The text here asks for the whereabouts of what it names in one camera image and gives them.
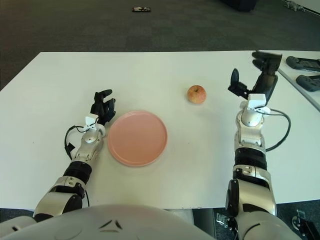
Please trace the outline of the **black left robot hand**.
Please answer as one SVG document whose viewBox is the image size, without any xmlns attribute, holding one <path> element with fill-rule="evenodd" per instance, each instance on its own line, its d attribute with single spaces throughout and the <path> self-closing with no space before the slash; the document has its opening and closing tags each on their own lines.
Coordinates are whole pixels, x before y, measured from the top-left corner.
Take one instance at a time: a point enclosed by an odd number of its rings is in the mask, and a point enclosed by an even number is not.
<svg viewBox="0 0 320 240">
<path fill-rule="evenodd" d="M 94 103 L 91 106 L 90 113 L 97 115 L 97 123 L 105 125 L 110 122 L 112 118 L 116 115 L 115 103 L 116 99 L 111 98 L 104 102 L 104 99 L 111 95 L 113 91 L 111 89 L 103 90 L 101 92 L 96 92 L 94 94 Z"/>
</svg>

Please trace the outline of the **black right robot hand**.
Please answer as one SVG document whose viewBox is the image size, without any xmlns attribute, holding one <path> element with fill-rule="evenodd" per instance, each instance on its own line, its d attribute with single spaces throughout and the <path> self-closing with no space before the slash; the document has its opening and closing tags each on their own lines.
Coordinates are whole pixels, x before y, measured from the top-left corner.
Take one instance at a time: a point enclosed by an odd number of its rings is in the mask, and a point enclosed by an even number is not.
<svg viewBox="0 0 320 240">
<path fill-rule="evenodd" d="M 238 97 L 249 99 L 249 94 L 264 94 L 266 104 L 269 102 L 273 91 L 278 82 L 276 72 L 282 60 L 281 54 L 254 51 L 252 53 L 253 65 L 261 71 L 254 87 L 248 89 L 247 86 L 239 81 L 239 71 L 234 68 L 230 78 L 228 90 Z"/>
</svg>

